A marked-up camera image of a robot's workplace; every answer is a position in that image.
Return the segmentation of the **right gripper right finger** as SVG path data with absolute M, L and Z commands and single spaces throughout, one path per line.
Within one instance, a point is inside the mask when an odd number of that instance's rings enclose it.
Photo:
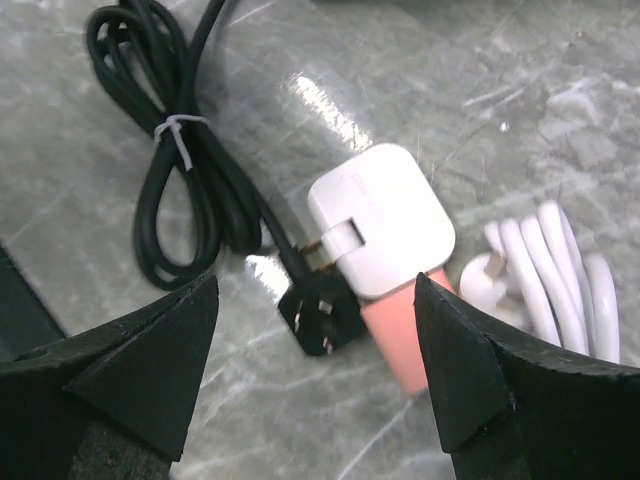
M 426 276 L 414 301 L 441 447 L 459 479 L 635 479 L 639 371 L 539 340 Z

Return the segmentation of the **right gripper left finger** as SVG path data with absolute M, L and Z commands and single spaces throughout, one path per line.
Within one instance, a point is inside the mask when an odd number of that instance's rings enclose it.
M 166 479 L 181 458 L 219 311 L 206 274 L 1 365 L 5 479 Z

